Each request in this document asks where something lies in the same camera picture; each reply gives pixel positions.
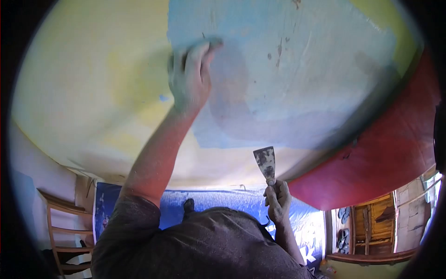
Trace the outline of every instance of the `forearm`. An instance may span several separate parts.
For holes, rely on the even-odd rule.
[[[276,243],[287,251],[297,263],[305,265],[289,221],[283,225],[276,225]]]
[[[169,110],[133,164],[120,195],[142,196],[160,206],[178,149],[198,112],[199,109],[181,112],[175,106]]]

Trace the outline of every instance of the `red painted surface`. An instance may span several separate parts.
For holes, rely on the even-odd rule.
[[[414,180],[435,164],[434,117],[439,101],[437,74],[424,52],[407,87],[356,145],[349,144],[290,182],[291,194],[330,210],[372,200]]]

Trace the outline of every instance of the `gray t-shirt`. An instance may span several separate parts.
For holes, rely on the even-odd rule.
[[[144,198],[119,198],[93,251],[93,278],[315,278],[247,213],[210,208],[165,230],[160,216]]]

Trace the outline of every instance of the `putty knife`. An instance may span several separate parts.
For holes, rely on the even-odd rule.
[[[254,150],[253,153],[260,171],[266,178],[266,183],[269,186],[274,186],[276,184],[276,157],[274,156],[274,147],[269,146]]]

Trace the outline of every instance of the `right hand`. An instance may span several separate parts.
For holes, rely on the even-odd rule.
[[[289,207],[291,194],[285,181],[277,180],[276,184],[267,186],[263,196],[266,196],[265,206],[269,205],[268,216],[276,226],[289,223]]]
[[[200,110],[211,91],[209,65],[214,52],[223,45],[221,39],[202,42],[189,51],[173,54],[168,64],[169,88],[180,112]]]

